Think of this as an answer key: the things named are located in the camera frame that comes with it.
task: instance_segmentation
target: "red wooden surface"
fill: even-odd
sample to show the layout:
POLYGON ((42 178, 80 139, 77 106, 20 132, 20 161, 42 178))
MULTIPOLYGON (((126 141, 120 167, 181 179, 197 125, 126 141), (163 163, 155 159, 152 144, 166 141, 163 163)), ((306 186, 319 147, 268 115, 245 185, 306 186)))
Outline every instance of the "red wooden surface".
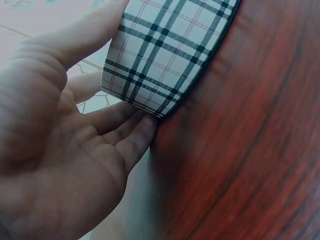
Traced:
POLYGON ((320 239, 319 0, 242 0, 99 235, 320 239))

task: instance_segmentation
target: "black and white plaid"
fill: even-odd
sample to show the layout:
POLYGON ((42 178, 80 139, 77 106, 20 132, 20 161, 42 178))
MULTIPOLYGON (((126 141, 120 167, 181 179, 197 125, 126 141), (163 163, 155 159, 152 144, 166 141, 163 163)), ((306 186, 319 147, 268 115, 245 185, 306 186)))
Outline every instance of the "black and white plaid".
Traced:
POLYGON ((101 89, 157 117, 184 99, 240 0, 131 0, 113 38, 101 89))

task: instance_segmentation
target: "palm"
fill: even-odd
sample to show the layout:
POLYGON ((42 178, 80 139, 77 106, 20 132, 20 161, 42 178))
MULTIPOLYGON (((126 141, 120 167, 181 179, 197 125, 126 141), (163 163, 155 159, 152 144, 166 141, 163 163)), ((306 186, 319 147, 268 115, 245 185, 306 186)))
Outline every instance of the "palm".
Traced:
MULTIPOLYGON (((100 72, 67 83, 66 70, 117 29, 126 2, 110 4, 112 24, 102 24, 98 35, 90 28, 79 37, 83 25, 103 22, 85 18, 69 27, 75 30, 28 40, 0 72, 1 239, 84 235, 121 200, 153 138, 154 120, 127 103, 78 111, 99 90, 100 72), (69 42, 60 41, 72 31, 69 42)), ((106 18, 104 11, 95 14, 106 18)))

